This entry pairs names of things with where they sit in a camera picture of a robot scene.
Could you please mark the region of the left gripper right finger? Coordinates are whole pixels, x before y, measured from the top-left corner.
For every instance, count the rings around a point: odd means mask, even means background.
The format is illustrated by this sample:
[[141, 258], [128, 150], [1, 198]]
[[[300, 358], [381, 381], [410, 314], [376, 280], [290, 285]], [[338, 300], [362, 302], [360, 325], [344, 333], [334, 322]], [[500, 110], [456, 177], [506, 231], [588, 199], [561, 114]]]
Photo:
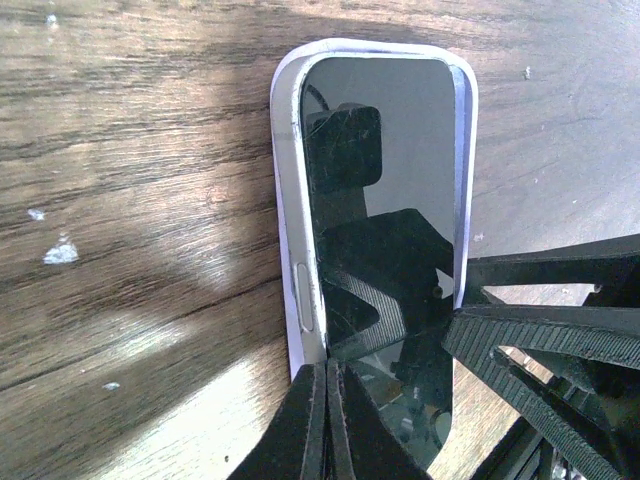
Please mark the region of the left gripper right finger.
[[329, 479], [428, 479], [382, 421], [363, 383], [345, 363], [327, 373]]

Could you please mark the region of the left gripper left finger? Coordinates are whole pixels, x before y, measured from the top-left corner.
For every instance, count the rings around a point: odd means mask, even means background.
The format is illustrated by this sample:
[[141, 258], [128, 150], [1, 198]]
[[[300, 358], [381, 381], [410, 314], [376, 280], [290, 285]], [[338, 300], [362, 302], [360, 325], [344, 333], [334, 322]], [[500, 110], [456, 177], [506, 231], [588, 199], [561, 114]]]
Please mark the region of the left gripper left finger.
[[229, 477], [322, 479], [326, 394], [326, 365], [302, 366], [261, 439]]

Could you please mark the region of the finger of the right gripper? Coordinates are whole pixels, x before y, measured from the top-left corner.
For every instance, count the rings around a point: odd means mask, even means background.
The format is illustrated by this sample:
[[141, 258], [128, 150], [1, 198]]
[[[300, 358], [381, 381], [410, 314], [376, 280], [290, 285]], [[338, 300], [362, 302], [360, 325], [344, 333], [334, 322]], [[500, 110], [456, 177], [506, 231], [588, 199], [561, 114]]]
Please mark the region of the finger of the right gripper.
[[[634, 308], [475, 305], [454, 312], [443, 346], [589, 479], [639, 476], [639, 312]], [[605, 366], [597, 423], [505, 348]]]
[[538, 252], [471, 258], [466, 304], [482, 303], [487, 286], [592, 284], [619, 287], [639, 266], [637, 234]]

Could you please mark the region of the lavender phone case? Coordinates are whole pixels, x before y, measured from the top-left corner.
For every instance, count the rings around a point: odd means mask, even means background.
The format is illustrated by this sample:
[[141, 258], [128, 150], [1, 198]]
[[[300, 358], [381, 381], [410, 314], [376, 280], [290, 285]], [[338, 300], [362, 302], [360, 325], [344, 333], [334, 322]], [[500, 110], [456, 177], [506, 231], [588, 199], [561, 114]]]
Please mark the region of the lavender phone case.
[[299, 113], [303, 82], [311, 68], [321, 60], [371, 60], [386, 57], [440, 61], [453, 74], [456, 104], [461, 109], [456, 118], [462, 123], [462, 131], [454, 143], [462, 150], [456, 158], [455, 166], [454, 306], [460, 307], [464, 298], [478, 117], [478, 83], [471, 65], [453, 52], [431, 45], [326, 38], [296, 47], [277, 66], [270, 91], [280, 255], [292, 373], [298, 372], [303, 365], [318, 362], [326, 356], [322, 336], [325, 323], [319, 321], [312, 329], [305, 329], [303, 322], [307, 317], [299, 299], [298, 267], [303, 265], [311, 276], [316, 274], [316, 269], [308, 258], [312, 246], [311, 224], [309, 200], [303, 191], [302, 121]]

